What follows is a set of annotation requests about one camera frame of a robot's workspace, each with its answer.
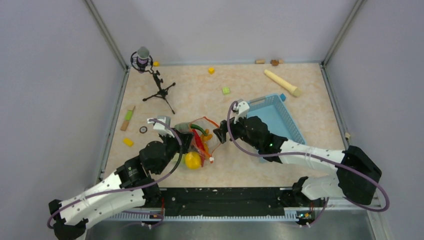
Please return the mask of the clear orange-zip bag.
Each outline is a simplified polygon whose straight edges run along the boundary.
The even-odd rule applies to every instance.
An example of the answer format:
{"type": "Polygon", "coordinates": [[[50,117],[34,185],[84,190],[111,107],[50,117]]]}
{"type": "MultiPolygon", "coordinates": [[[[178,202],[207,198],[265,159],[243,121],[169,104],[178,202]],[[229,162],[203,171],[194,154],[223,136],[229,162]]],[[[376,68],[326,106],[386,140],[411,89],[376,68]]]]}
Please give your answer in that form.
{"type": "Polygon", "coordinates": [[[203,116],[189,122],[181,122],[175,125],[179,132],[191,132],[194,134],[188,153],[184,157],[184,162],[189,169],[199,169],[205,163],[214,162],[214,152],[221,145],[221,141],[214,134],[214,130],[219,125],[213,120],[203,116]]]}

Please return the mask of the red toy chili pepper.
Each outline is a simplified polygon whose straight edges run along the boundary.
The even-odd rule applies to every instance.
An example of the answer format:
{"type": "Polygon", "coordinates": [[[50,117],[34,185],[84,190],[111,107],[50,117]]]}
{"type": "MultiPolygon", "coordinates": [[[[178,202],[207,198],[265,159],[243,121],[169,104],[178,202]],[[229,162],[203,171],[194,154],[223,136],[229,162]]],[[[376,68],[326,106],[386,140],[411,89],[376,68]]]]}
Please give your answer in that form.
{"type": "Polygon", "coordinates": [[[200,138],[199,134],[196,132],[195,129],[192,129],[191,131],[194,134],[194,146],[195,146],[195,148],[197,149],[197,151],[201,155],[205,156],[206,155],[206,151],[205,151],[203,142],[201,141],[201,138],[200,138]]]}

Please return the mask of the green toy cucumber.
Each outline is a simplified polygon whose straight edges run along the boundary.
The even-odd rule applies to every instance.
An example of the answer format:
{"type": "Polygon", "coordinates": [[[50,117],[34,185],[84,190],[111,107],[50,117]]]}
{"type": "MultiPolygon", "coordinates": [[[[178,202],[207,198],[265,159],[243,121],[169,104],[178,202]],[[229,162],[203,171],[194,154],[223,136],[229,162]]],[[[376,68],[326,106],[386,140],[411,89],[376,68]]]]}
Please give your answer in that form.
{"type": "Polygon", "coordinates": [[[191,129],[200,131],[204,136],[208,136],[209,135],[209,132],[208,131],[206,131],[205,129],[203,129],[201,126],[199,126],[197,124],[193,124],[192,123],[189,126],[190,126],[191,129]]]}

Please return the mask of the yellow toy lemon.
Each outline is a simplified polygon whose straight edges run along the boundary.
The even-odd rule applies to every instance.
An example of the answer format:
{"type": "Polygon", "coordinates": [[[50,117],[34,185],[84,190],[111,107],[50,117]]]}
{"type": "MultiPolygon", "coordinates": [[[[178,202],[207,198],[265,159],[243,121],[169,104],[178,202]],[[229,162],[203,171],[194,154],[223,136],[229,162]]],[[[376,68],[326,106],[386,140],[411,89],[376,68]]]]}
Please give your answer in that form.
{"type": "Polygon", "coordinates": [[[194,151],[188,152],[184,156],[185,166],[190,170],[196,170],[202,167],[202,159],[201,156],[194,151]]]}

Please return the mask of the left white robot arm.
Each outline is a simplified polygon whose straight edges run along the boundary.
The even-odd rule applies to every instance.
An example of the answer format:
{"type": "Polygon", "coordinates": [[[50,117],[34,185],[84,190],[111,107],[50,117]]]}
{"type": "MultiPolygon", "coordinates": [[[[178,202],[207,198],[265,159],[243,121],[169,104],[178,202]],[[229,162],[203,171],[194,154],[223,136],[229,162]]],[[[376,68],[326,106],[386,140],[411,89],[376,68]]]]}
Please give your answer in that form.
{"type": "Polygon", "coordinates": [[[176,136],[161,136],[149,142],[139,154],[118,167],[93,187],[68,200],[54,199],[48,204],[47,226],[59,240],[76,240],[86,231],[120,212],[147,205],[156,206],[162,197],[159,175],[178,155],[181,162],[194,139],[194,133],[171,131],[176,136]]]}

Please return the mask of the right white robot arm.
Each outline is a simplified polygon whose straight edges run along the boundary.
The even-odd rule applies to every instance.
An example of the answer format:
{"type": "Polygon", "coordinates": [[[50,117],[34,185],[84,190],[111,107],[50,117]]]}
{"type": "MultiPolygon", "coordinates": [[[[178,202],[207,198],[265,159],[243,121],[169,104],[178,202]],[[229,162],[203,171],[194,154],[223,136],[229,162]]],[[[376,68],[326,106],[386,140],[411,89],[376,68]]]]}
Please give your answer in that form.
{"type": "Polygon", "coordinates": [[[268,162],[302,166],[323,174],[321,177],[301,177],[293,185],[293,200],[299,206],[307,206],[320,198],[345,198],[363,206],[369,206],[377,190],[382,171],[357,146],[345,150],[321,149],[297,143],[272,133],[257,117],[223,120],[213,130],[221,143],[227,135],[242,140],[257,155],[268,162]]]}

